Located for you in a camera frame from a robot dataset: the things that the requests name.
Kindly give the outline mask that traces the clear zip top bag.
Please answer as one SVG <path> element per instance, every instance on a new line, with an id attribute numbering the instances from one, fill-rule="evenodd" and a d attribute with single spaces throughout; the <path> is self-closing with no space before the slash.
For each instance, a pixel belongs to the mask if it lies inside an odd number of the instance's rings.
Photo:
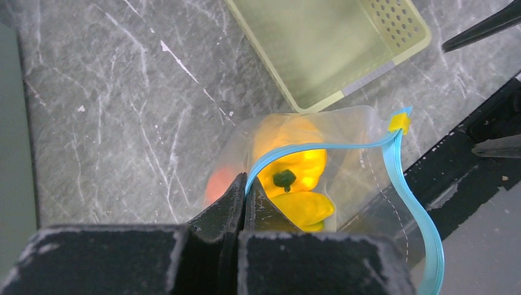
<path id="1" fill-rule="evenodd" d="M 307 191 L 325 195 L 335 206 L 320 232 L 391 238 L 404 255 L 418 292 L 438 294 L 445 270 L 441 238 L 402 170 L 401 143 L 410 126 L 410 113 L 411 108 L 403 108 L 383 120 L 370 106 L 355 106 L 313 114 L 269 114 L 303 116 L 316 125 L 323 142 L 278 147 L 253 161 L 257 128 L 269 115 L 255 117 L 243 121 L 231 134 L 214 169 L 230 166 L 247 173 L 247 194 L 252 183 L 259 181 L 259 172 L 273 161 L 296 152 L 325 149 L 324 172 L 317 186 Z M 269 213 L 256 221 L 259 230 L 277 230 L 288 223 L 289 228 L 302 231 L 272 205 L 287 220 L 277 221 Z"/>

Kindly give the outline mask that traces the yellow bananas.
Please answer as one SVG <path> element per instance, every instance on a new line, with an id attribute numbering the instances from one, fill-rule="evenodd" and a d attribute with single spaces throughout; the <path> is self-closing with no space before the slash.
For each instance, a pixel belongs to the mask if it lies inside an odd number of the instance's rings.
<path id="1" fill-rule="evenodd" d="M 335 212 L 333 202 L 317 192 L 290 192 L 272 197 L 270 201 L 304 232 L 322 231 L 324 220 Z"/>

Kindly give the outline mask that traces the orange fruit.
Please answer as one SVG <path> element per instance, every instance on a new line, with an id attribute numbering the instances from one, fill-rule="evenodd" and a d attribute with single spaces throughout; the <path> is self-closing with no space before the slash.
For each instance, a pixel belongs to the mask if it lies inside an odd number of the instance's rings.
<path id="1" fill-rule="evenodd" d="M 240 172 L 235 167 L 221 166 L 214 169 L 205 188 L 205 206 L 221 198 Z"/>

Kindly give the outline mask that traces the yellow bell pepper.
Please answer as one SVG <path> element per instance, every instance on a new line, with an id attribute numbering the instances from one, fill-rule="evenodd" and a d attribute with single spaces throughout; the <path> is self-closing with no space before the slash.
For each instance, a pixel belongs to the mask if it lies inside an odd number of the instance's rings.
<path id="1" fill-rule="evenodd" d="M 283 146 L 321 143 L 316 125 L 297 115 L 269 115 L 259 124 L 253 144 L 253 161 Z M 259 181 L 267 197 L 313 190 L 324 172 L 327 151 L 316 149 L 281 157 L 263 168 Z"/>

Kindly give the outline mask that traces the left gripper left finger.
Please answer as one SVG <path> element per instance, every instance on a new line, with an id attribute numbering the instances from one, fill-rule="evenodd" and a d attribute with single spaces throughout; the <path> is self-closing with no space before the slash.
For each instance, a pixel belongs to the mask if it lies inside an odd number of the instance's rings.
<path id="1" fill-rule="evenodd" d="M 235 294 L 246 174 L 184 224 L 47 227 L 23 249 L 2 294 Z"/>

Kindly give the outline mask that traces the pale green perforated basket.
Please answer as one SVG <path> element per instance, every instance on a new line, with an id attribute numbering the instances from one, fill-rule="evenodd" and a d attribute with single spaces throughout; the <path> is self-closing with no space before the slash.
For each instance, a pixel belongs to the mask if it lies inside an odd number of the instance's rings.
<path id="1" fill-rule="evenodd" d="M 228 1 L 298 113 L 326 109 L 427 47 L 412 1 Z"/>

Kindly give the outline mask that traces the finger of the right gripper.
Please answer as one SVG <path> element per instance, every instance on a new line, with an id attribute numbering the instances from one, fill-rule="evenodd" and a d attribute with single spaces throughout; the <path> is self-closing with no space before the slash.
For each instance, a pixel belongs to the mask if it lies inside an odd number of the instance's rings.
<path id="1" fill-rule="evenodd" d="M 486 140 L 475 145 L 471 151 L 479 157 L 519 159 L 520 135 Z"/>
<path id="2" fill-rule="evenodd" d="M 452 52 L 519 24 L 520 0 L 515 0 L 499 12 L 447 40 L 441 48 L 445 53 Z"/>

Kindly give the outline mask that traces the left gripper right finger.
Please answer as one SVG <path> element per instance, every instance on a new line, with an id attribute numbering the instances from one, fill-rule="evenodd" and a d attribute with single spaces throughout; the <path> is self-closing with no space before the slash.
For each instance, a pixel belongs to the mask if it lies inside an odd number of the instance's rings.
<path id="1" fill-rule="evenodd" d="M 388 237 L 346 232 L 305 233 L 285 223 L 259 230 L 275 209 L 258 180 L 245 196 L 238 235 L 237 294 L 415 294 L 404 255 Z"/>

